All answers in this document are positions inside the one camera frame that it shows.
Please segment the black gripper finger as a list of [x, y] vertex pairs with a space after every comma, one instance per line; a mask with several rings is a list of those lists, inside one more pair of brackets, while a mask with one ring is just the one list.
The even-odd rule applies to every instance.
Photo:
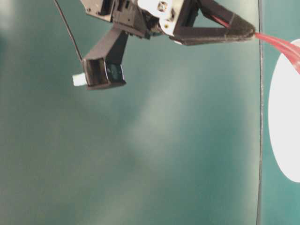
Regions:
[[203, 45], [243, 42], [254, 34], [254, 25], [242, 18], [233, 18], [228, 28], [179, 27], [170, 39], [182, 45]]
[[230, 27], [234, 13], [227, 8], [223, 7], [214, 0], [199, 0], [199, 8], [202, 14], [224, 27]]

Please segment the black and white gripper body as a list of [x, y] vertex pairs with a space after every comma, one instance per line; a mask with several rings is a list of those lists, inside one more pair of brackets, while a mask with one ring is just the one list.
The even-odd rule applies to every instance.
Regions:
[[111, 23], [103, 37], [150, 39], [166, 35], [173, 40], [184, 38], [184, 29], [190, 30], [198, 15], [195, 0], [83, 0], [87, 15]]

